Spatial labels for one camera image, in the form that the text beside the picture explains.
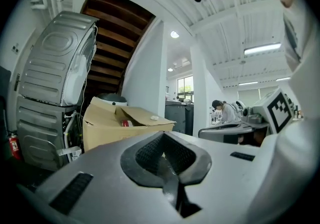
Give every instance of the black rectangular slot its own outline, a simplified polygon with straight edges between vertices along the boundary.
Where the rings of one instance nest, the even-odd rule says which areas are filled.
[[[244,154],[244,153],[240,153],[240,152],[233,152],[230,154],[230,156],[235,157],[235,158],[241,158],[241,159],[248,160],[248,161],[253,161],[255,159],[255,156],[253,156],[253,155],[248,155],[248,154]]]
[[[92,178],[93,176],[90,174],[78,174],[50,203],[50,206],[58,212],[68,215]]]

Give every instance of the ceiling light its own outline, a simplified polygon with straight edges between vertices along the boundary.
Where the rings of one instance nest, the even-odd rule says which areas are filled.
[[[173,30],[170,35],[172,38],[179,38],[179,34],[177,34],[175,30]]]
[[[244,54],[254,54],[254,53],[258,53],[258,52],[264,52],[264,51],[278,49],[280,47],[281,47],[281,43],[275,43],[275,44],[270,44],[270,45],[265,45],[265,46],[257,46],[257,47],[248,48],[248,49],[244,50]]]
[[[248,83],[240,83],[239,86],[244,86],[244,85],[251,85],[251,84],[257,84],[258,82],[248,82]]]
[[[288,80],[288,79],[290,79],[290,77],[288,77],[288,78],[279,78],[276,81],[282,81],[282,80]]]

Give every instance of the metal appliance back panel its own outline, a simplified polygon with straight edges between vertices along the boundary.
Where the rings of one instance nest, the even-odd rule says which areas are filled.
[[[58,14],[43,31],[25,64],[20,94],[60,105],[71,62],[96,18],[68,11]]]
[[[57,170],[68,163],[58,156],[64,147],[64,114],[75,107],[57,107],[23,97],[17,99],[17,133],[24,160],[40,168]]]

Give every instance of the fire extinguisher label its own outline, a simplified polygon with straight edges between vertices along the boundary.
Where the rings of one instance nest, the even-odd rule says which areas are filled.
[[[12,149],[13,149],[13,151],[17,151],[17,150],[19,150],[19,148],[18,148],[18,145],[17,145],[17,142],[12,142]]]

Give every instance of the cardboard box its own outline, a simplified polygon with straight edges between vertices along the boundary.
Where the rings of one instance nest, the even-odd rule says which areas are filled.
[[[142,108],[115,106],[94,97],[83,117],[84,151],[98,145],[116,142],[132,136],[155,131],[172,131],[175,121],[159,117]],[[123,127],[122,120],[130,120],[133,127]]]

